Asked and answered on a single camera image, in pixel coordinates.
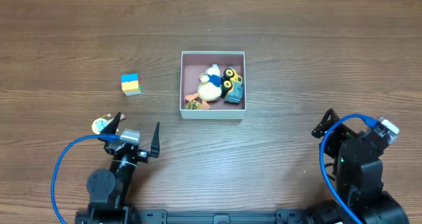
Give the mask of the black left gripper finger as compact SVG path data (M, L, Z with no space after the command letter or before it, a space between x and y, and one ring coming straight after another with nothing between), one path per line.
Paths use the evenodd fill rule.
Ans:
M151 141L150 157L159 158L159 154L160 154L159 130L160 130L160 123L157 122L154 135Z
M119 122L122 119L122 113L118 112L113 119L109 119L99 123L100 134L116 134Z

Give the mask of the small rattle drum toy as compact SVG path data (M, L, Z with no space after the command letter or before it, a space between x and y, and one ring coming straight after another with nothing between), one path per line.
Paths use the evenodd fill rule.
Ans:
M111 117L111 114L108 113L102 117L97 118L92 123L92 131L94 134L116 134L119 132L118 124L109 125L112 123L114 118Z

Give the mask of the multicolour puzzle cube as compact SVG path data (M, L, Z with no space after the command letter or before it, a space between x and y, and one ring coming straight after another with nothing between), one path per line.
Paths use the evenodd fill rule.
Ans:
M140 78L137 73L121 75L121 89L126 96L134 96L142 93Z

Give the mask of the yellow wheel-shaped toy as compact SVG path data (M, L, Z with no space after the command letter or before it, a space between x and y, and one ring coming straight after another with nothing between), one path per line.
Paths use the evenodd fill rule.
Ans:
M199 102L197 100L191 100L191 101L188 101L185 104L185 109L188 109L188 110L201 110L202 109L202 104L201 104L201 102Z

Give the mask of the yellow plush duck toy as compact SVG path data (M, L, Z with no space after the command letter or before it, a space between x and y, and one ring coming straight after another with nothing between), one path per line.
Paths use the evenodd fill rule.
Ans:
M204 73L198 76L200 84L195 94L185 96L187 101L196 99L201 100L201 108L209 110L211 106L209 101L215 101L222 95L222 76L220 68L217 64L205 70Z

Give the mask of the grey and yellow toy truck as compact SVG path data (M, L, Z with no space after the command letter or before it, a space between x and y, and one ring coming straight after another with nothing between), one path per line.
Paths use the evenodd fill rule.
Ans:
M223 73L221 97L228 103L241 103L243 99L243 77L233 67Z

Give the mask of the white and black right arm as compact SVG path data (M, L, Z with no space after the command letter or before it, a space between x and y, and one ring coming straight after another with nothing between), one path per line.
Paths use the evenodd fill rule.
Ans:
M408 224L403 207L384 190L380 157L399 135L399 128L381 117L358 114L367 130L354 132L333 109L324 114L312 136L321 139L319 165L333 200L305 210L304 222Z

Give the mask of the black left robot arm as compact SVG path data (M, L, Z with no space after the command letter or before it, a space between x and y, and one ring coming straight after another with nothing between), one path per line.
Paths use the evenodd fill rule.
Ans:
M94 171L87 180L90 195L89 212L117 212L126 208L125 200L129 191L137 163L148 163L148 159L160 154L159 129L155 127L149 150L140 149L142 136L139 131L125 129L117 133L122 113L116 114L100 131L99 140L104 143L104 150L111 155L109 169Z

